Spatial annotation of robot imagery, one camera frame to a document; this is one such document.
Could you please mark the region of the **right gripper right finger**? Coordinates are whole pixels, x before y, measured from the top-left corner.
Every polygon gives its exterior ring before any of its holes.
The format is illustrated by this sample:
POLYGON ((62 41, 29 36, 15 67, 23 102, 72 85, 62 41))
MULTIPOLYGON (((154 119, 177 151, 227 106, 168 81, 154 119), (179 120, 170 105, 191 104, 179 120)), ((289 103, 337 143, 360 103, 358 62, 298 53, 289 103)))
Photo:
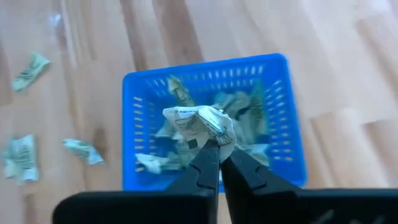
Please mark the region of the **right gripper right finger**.
POLYGON ((221 171, 233 224, 398 224, 398 189, 301 189, 239 149, 221 171))

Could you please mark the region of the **green stevia packet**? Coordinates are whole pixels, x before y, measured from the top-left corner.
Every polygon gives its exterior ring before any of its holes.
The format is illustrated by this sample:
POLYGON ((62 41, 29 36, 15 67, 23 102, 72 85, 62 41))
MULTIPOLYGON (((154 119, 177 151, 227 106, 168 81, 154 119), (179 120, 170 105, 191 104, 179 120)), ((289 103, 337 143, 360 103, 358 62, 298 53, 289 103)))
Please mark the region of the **green stevia packet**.
POLYGON ((237 148, 249 154, 260 164, 269 167, 269 158, 266 154, 269 149, 268 144, 237 145, 237 148))
POLYGON ((64 139, 62 142, 72 154, 82 158, 89 165, 104 162, 104 159, 96 148, 87 142, 77 139, 64 139))
POLYGON ((175 148, 177 150, 181 168, 187 168, 200 151, 197 147, 190 149, 188 142, 184 139, 177 140, 175 148))
POLYGON ((32 53, 28 66, 11 82, 12 89, 15 92, 21 92, 27 89, 45 70, 49 63, 50 60, 41 54, 32 53))
POLYGON ((212 140, 220 147, 220 162, 234 151, 237 137, 233 120, 212 106, 166 108, 162 114, 187 142, 190 150, 212 140))
POLYGON ((242 91, 235 93, 219 92, 214 97, 213 107, 223 110, 229 117, 235 118, 239 110, 247 108, 249 105, 249 97, 242 91))
POLYGON ((261 81, 256 81, 249 102, 249 120, 255 135, 267 135, 267 114, 264 109, 264 90, 261 81))
POLYGON ((161 174, 164 170, 180 170, 180 164, 168 157, 157 157, 150 154, 135 154, 139 161, 151 173, 161 174))
POLYGON ((2 158, 5 178, 15 177, 19 185, 23 185, 27 180, 39 180, 37 151, 33 134, 19 139, 10 138, 2 152, 2 158))
POLYGON ((167 83, 169 93, 176 98, 179 106, 195 106, 195 103, 192 100, 188 89, 182 85, 181 81, 177 77, 173 75, 169 76, 167 78, 167 83))

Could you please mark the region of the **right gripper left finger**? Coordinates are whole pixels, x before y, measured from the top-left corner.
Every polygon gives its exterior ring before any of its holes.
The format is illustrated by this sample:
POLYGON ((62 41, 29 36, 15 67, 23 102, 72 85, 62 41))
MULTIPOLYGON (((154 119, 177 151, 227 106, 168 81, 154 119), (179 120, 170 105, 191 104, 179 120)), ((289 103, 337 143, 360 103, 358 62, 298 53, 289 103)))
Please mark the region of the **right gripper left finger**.
POLYGON ((55 207, 52 224, 216 224, 219 158, 209 140, 166 189, 81 192, 55 207))

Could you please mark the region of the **blue plastic slotted basket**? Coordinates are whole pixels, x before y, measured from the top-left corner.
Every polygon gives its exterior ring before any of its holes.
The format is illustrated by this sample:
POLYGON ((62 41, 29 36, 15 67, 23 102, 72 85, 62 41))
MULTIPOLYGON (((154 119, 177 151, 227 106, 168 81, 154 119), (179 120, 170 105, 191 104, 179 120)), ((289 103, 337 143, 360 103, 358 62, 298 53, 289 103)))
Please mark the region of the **blue plastic slotted basket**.
POLYGON ((178 170, 153 174, 136 160, 136 154, 164 157, 175 150, 172 140, 157 138, 163 126, 162 111, 177 105, 169 92, 168 77, 175 76, 198 105, 210 105, 222 92, 262 91, 269 167, 301 187, 307 181, 305 159, 295 107, 289 63, 282 54, 256 55, 215 62, 194 63, 129 73, 123 80, 123 189, 162 190, 180 176, 178 170))

